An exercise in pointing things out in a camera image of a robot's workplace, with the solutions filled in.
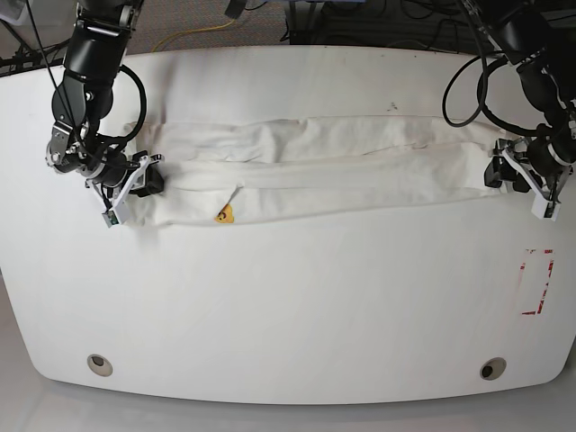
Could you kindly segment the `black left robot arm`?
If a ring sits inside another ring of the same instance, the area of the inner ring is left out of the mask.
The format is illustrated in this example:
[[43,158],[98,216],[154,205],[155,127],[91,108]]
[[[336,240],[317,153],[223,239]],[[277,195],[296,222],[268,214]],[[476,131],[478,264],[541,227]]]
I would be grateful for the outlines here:
[[[575,163],[575,43],[553,28],[530,1],[459,1],[474,37],[482,72],[477,114],[526,138],[513,158],[556,200]],[[527,101],[545,122],[533,129],[503,121],[486,104],[491,74],[515,67]]]

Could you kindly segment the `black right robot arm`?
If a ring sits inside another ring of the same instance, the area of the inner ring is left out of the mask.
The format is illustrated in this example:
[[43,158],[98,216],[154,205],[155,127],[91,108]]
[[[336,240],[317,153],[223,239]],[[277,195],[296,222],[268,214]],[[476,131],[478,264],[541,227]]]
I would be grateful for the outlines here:
[[[55,122],[48,165],[59,174],[80,173],[101,187],[106,200],[128,183],[148,154],[124,153],[140,132],[148,108],[143,83],[122,63],[142,6],[141,1],[78,2],[63,78],[51,101]],[[113,83],[120,73],[138,88],[139,117],[128,134],[107,136],[100,133],[100,123],[113,107]]]

